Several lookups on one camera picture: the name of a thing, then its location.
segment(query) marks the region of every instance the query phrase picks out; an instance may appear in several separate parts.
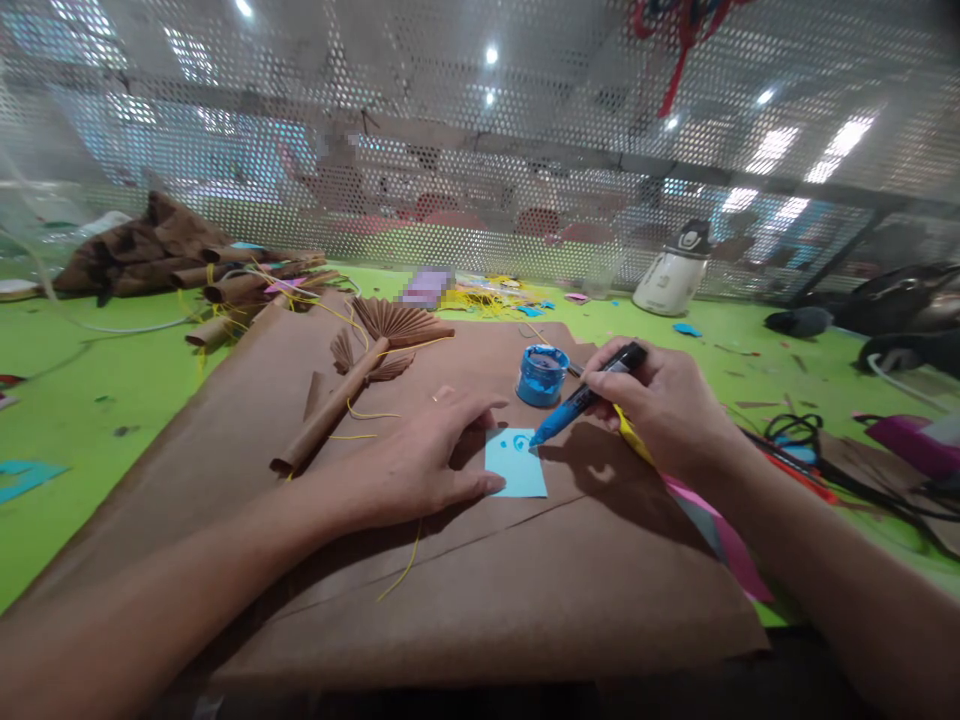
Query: green table surface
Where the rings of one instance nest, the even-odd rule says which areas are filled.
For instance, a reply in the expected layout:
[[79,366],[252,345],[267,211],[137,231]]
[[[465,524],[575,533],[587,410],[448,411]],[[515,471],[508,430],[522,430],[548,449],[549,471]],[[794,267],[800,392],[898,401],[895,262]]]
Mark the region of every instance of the green table surface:
[[[395,298],[409,272],[338,266],[359,283],[365,295]],[[612,335],[634,335],[690,352],[720,400],[782,401],[788,392],[799,411],[817,405],[826,428],[835,435],[866,440],[855,412],[935,416],[928,406],[881,379],[856,374],[850,367],[860,341],[832,330],[815,341],[793,340],[763,327],[772,310],[757,305],[695,301],[683,322],[703,340],[673,330],[674,319],[636,308],[629,297],[577,306],[563,299],[566,290],[537,288],[556,310],[531,322],[560,321],[574,337],[598,345]],[[188,294],[192,302],[194,293]],[[76,319],[90,325],[133,328],[162,324],[185,313],[176,294],[115,299],[97,309],[92,298],[65,303]],[[469,319],[444,311],[450,319]],[[68,472],[0,505],[0,611],[6,609],[50,562],[70,537],[146,450],[163,427],[197,390],[204,375],[229,352],[221,348],[201,370],[200,358],[183,341],[185,326],[140,335],[105,335],[70,324],[47,300],[0,305],[0,374],[28,382],[10,394],[16,405],[0,410],[0,462],[40,461],[66,466]],[[724,345],[760,357],[744,357]],[[803,372],[793,355],[803,358]],[[731,375],[740,373],[743,377]],[[917,374],[926,392],[960,405],[960,383],[940,375]],[[761,427],[781,408],[742,410]],[[117,433],[118,428],[127,428]],[[960,597],[960,563],[942,556],[911,526],[889,516],[838,509],[872,541],[909,563],[933,582]],[[796,622],[797,609],[772,583],[778,601],[757,604],[768,627]]]

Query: white water bottle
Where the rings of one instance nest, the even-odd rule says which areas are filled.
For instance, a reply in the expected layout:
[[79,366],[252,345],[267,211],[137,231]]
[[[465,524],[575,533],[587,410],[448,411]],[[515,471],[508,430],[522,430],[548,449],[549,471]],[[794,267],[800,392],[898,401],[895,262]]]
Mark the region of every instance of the white water bottle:
[[690,220],[664,243],[663,251],[640,278],[634,304],[657,315],[683,315],[700,287],[712,250],[710,223]]

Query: marker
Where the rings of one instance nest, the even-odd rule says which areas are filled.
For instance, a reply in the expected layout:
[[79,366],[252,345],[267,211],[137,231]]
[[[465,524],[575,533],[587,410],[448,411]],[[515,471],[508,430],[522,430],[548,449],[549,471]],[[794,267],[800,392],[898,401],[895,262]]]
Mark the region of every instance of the marker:
[[[601,368],[602,372],[632,372],[643,365],[647,359],[647,351],[635,342],[624,345],[620,351],[614,355],[610,362]],[[551,413],[550,417],[543,421],[543,424],[534,433],[530,440],[530,447],[542,445],[550,438],[557,435],[567,425],[572,423],[586,410],[593,405],[600,396],[597,395],[586,385],[581,385],[576,391],[567,398],[560,407]]]

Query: light blue paper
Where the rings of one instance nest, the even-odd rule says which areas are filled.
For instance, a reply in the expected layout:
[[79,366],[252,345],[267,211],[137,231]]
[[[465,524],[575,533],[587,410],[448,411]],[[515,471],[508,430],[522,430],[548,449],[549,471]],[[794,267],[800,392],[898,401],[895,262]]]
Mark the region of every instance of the light blue paper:
[[484,449],[485,467],[502,475],[507,486],[493,497],[546,497],[540,456],[530,450],[532,428],[497,428],[487,430]]
[[0,463],[0,480],[6,481],[9,476],[16,475],[16,484],[0,488],[0,505],[20,497],[25,492],[43,485],[60,473],[67,471],[65,467],[47,465],[46,463],[21,462],[9,460]]

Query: paint jar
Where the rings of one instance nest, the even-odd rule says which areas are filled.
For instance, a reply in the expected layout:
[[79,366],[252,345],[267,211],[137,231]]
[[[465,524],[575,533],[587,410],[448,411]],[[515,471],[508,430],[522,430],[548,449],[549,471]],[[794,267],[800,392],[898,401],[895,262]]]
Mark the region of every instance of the paint jar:
[[517,395],[528,405],[549,407],[560,399],[570,358],[552,345],[531,345],[523,351]]

